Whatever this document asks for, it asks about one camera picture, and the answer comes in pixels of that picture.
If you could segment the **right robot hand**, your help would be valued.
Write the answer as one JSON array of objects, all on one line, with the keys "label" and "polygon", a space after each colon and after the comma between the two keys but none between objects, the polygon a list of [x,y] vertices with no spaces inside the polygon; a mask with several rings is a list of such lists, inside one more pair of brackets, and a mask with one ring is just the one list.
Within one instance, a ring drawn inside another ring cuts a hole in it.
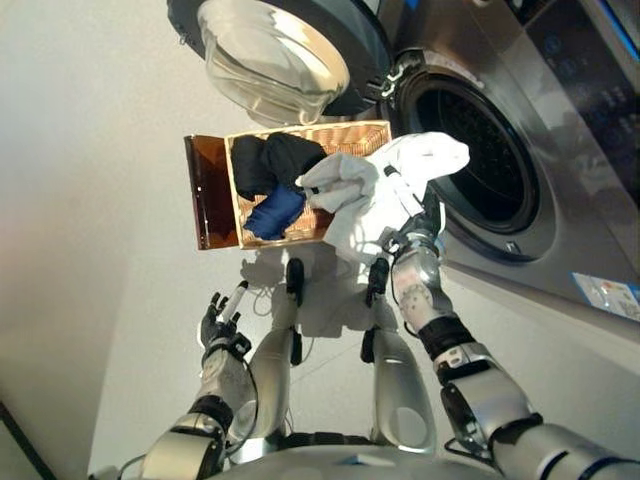
[{"label": "right robot hand", "polygon": [[395,167],[384,167],[382,180],[381,204],[392,225],[399,227],[402,223],[421,215],[427,220],[440,220],[439,201],[420,200]]}]

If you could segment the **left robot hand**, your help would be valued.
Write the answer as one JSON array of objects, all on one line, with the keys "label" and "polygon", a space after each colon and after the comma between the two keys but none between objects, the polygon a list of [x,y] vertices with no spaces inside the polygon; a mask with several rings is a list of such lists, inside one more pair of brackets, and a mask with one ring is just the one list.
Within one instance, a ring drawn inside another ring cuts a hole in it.
[{"label": "left robot hand", "polygon": [[198,330],[199,343],[207,353],[226,348],[242,358],[250,351],[250,340],[238,330],[241,316],[238,306],[248,286],[249,283],[243,280],[229,296],[216,291],[211,297]]}]

